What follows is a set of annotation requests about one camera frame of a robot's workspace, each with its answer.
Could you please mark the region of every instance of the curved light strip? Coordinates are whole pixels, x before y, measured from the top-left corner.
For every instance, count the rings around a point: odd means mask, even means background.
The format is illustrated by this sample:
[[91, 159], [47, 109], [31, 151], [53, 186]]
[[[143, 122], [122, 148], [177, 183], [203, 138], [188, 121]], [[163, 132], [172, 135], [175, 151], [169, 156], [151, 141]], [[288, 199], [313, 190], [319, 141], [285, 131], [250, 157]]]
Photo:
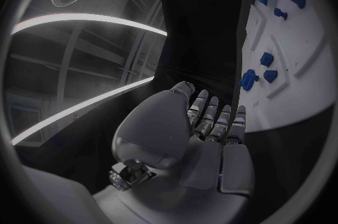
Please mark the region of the curved light strip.
[[116, 24], [123, 24], [123, 25], [128, 25], [144, 30], [148, 30], [154, 33], [162, 34], [162, 35], [167, 35], [166, 32], [158, 30], [156, 28], [141, 24], [141, 23], [136, 23], [134, 21], [130, 20], [125, 20], [125, 19], [120, 19], [118, 17], [110, 17], [110, 16], [103, 16], [103, 15], [95, 15], [95, 14], [82, 14], [82, 13], [63, 13], [63, 14], [51, 14], [51, 15], [46, 15], [46, 16], [41, 16], [41, 17], [35, 17], [30, 20], [25, 20], [19, 24], [16, 24], [12, 30], [12, 34], [15, 34], [21, 30], [24, 30], [26, 28], [39, 25], [39, 24], [44, 24], [44, 23], [51, 23], [53, 21], [61, 21], [61, 20], [94, 20], [94, 21], [103, 21], [106, 23], [116, 23]]
[[47, 118], [46, 120], [43, 120], [41, 122], [39, 122], [38, 124], [32, 126], [31, 128], [27, 129], [26, 131], [24, 131], [23, 133], [19, 134], [18, 136], [16, 136], [13, 140], [12, 140], [12, 145], [16, 145], [18, 142], [22, 141], [23, 139], [29, 137], [30, 135], [34, 134], [36, 131], [48, 126], [49, 124], [51, 123], [54, 123], [55, 121], [77, 111], [77, 110], [80, 110], [80, 109], [83, 109], [84, 107], [87, 107], [89, 105], [92, 105], [100, 100], [103, 100], [107, 97], [110, 97], [110, 96], [113, 96], [113, 95], [116, 95], [118, 93], [121, 93], [125, 90], [128, 90], [128, 89], [131, 89], [131, 88], [134, 88], [138, 85], [141, 85], [141, 84], [144, 84], [144, 83], [147, 83], [147, 82], [150, 82], [151, 80], [153, 80], [154, 77], [150, 77], [148, 79], [143, 79], [143, 80], [140, 80], [139, 82], [134, 82], [134, 83], [131, 83], [129, 85], [126, 85], [126, 86], [123, 86], [121, 88], [118, 88], [118, 89], [115, 89], [115, 90], [112, 90], [108, 93], [104, 93], [103, 95], [100, 95], [100, 96], [96, 96], [92, 99], [89, 99], [89, 100], [86, 100], [78, 105], [75, 105], [73, 107], [70, 107], [69, 109], [66, 109], [60, 113], [57, 113], [49, 118]]

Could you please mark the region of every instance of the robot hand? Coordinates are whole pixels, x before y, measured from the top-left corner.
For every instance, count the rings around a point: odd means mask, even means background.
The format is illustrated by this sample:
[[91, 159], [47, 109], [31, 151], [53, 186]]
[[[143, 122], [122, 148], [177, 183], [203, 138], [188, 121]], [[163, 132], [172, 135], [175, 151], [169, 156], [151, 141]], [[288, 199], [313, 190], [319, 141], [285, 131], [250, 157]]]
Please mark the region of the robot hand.
[[[216, 96], [211, 98], [203, 118], [201, 119], [200, 123], [195, 127], [195, 125], [199, 121], [207, 98], [208, 91], [202, 90], [188, 110], [188, 118], [192, 125], [194, 136], [205, 141], [223, 142], [226, 132], [228, 130], [231, 107], [229, 105], [225, 105], [215, 123], [216, 112], [219, 104], [219, 100]], [[236, 118], [229, 131], [228, 136], [226, 137], [227, 143], [244, 143], [246, 118], [245, 112], [246, 109], [244, 106], [240, 106], [238, 108]]]

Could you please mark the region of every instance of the led light strip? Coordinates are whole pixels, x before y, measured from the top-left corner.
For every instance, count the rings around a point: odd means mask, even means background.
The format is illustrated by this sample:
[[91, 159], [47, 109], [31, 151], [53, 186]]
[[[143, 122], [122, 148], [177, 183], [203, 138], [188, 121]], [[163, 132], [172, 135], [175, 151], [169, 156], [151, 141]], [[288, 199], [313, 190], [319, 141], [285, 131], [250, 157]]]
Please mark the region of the led light strip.
[[144, 30], [148, 30], [154, 33], [158, 33], [161, 35], [167, 35], [166, 32], [158, 30], [156, 28], [136, 23], [134, 21], [120, 19], [118, 17], [110, 17], [110, 16], [103, 16], [103, 15], [95, 15], [95, 14], [83, 14], [83, 13], [63, 13], [63, 14], [51, 14], [41, 17], [35, 17], [30, 20], [25, 20], [19, 24], [16, 24], [12, 30], [12, 34], [15, 34], [21, 30], [26, 28], [44, 24], [44, 23], [51, 23], [53, 21], [61, 21], [61, 20], [93, 20], [93, 21], [103, 21], [106, 23], [116, 23], [116, 24], [123, 24], [127, 26], [132, 26]]
[[12, 145], [16, 145], [18, 142], [22, 141], [23, 139], [27, 138], [28, 136], [32, 135], [33, 133], [35, 133], [36, 131], [48, 126], [49, 124], [51, 123], [54, 123], [55, 121], [77, 111], [77, 110], [80, 110], [80, 109], [83, 109], [84, 107], [87, 107], [89, 105], [92, 105], [100, 100], [103, 100], [107, 97], [110, 97], [110, 96], [113, 96], [113, 95], [116, 95], [118, 93], [121, 93], [125, 90], [128, 90], [128, 89], [131, 89], [131, 88], [134, 88], [138, 85], [141, 85], [141, 84], [144, 84], [144, 83], [147, 83], [147, 82], [150, 82], [151, 80], [153, 80], [154, 77], [150, 77], [148, 79], [143, 79], [143, 80], [140, 80], [139, 82], [134, 82], [134, 83], [131, 83], [129, 85], [126, 85], [126, 86], [123, 86], [121, 88], [118, 88], [118, 89], [115, 89], [115, 90], [112, 90], [108, 93], [104, 93], [103, 95], [100, 95], [100, 96], [96, 96], [92, 99], [89, 99], [89, 100], [86, 100], [78, 105], [75, 105], [73, 107], [70, 107], [69, 109], [66, 109], [60, 113], [57, 113], [49, 118], [47, 118], [46, 120], [43, 120], [41, 122], [39, 122], [38, 124], [32, 126], [31, 128], [27, 129], [26, 131], [24, 131], [23, 133], [19, 134], [18, 136], [16, 136], [13, 140], [12, 140]]

